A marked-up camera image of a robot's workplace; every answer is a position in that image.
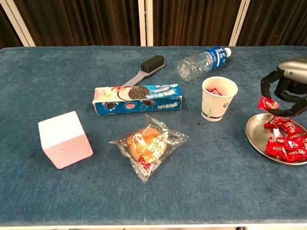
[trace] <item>robotic hand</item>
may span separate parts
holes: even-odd
[[[269,112],[278,116],[297,116],[307,110],[307,57],[282,62],[277,70],[261,80],[261,94],[271,99],[270,84],[279,80],[275,95],[286,102],[294,102],[291,109],[271,109]],[[290,95],[305,94],[304,97]]]

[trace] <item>empty water bottle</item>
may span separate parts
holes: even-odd
[[[185,81],[194,79],[201,73],[209,72],[224,64],[230,55],[229,48],[216,46],[206,49],[199,54],[180,60],[177,66],[178,74]]]

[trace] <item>black bristles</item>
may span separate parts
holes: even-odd
[[[141,70],[150,73],[164,64],[164,57],[156,55],[141,64]]]

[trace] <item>white paper cup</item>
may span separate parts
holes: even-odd
[[[217,89],[220,95],[208,92],[206,89]],[[208,121],[219,121],[223,118],[238,87],[230,79],[223,77],[210,77],[202,83],[201,115]]]

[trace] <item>oreo cookie box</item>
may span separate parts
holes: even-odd
[[[96,88],[93,105],[98,115],[181,109],[178,84]]]

